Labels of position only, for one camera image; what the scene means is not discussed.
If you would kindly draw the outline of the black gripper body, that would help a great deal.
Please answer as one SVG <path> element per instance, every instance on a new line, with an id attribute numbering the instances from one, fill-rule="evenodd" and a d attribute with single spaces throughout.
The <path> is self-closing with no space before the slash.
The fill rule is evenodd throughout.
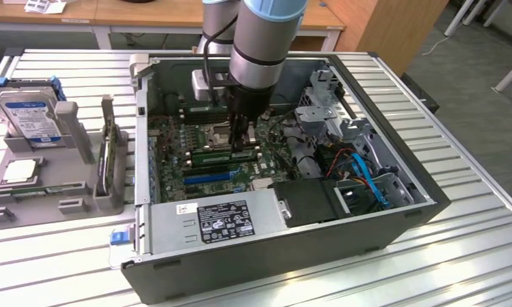
<path id="1" fill-rule="evenodd" d="M 274 87 L 253 89 L 238 85 L 229 87 L 227 109 L 230 124 L 234 125 L 242 118 L 255 122 L 270 108 Z"/>

